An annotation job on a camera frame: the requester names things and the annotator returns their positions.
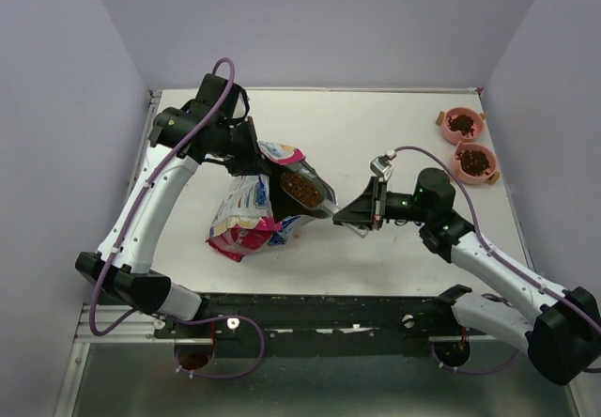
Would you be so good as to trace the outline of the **clear plastic scoop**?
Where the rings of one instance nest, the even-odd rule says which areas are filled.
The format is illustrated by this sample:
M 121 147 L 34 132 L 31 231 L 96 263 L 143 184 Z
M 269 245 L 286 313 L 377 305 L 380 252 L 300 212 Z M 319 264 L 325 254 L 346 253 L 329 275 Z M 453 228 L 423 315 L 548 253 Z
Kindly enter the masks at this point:
M 334 189 L 308 166 L 282 167 L 271 178 L 275 220 L 288 217 L 332 219 L 341 207 Z

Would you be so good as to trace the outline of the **cat food bag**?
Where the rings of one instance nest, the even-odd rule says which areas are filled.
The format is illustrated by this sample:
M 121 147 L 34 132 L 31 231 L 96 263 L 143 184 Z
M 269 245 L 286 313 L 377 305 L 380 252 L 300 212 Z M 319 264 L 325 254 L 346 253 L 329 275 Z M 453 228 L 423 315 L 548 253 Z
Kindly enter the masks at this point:
M 234 178 L 206 238 L 208 246 L 236 262 L 269 247 L 287 244 L 303 225 L 319 220 L 301 216 L 275 220 L 270 197 L 274 174 L 282 167 L 315 168 L 297 147 L 261 141 L 259 148 L 270 162 L 272 174 Z

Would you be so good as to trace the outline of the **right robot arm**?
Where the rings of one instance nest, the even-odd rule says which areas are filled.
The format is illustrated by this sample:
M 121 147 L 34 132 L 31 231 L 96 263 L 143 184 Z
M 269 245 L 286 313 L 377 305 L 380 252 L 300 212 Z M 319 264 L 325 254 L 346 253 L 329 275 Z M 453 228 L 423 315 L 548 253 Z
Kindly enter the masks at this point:
M 434 327 L 451 334 L 461 327 L 484 332 L 525 353 L 549 381 L 565 385 L 600 358 L 600 313 L 583 287 L 549 282 L 495 248 L 454 209 L 448 175 L 425 168 L 411 194 L 387 189 L 372 177 L 362 194 L 332 217 L 335 224 L 378 230 L 390 221 L 419 224 L 424 246 L 474 275 L 501 295 L 500 302 L 458 287 L 432 311 Z

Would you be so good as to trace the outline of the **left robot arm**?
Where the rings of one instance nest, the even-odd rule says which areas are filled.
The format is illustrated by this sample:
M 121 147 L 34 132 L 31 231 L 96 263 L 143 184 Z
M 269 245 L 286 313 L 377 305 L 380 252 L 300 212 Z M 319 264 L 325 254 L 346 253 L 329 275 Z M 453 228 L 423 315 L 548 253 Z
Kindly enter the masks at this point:
M 233 177 L 270 174 L 249 110 L 241 86 L 208 73 L 193 99 L 156 116 L 140 177 L 113 229 L 95 252 L 82 252 L 75 262 L 97 294 L 146 315 L 175 317 L 189 337 L 207 329 L 201 297 L 154 271 L 153 257 L 177 199 L 203 162 L 216 162 Z

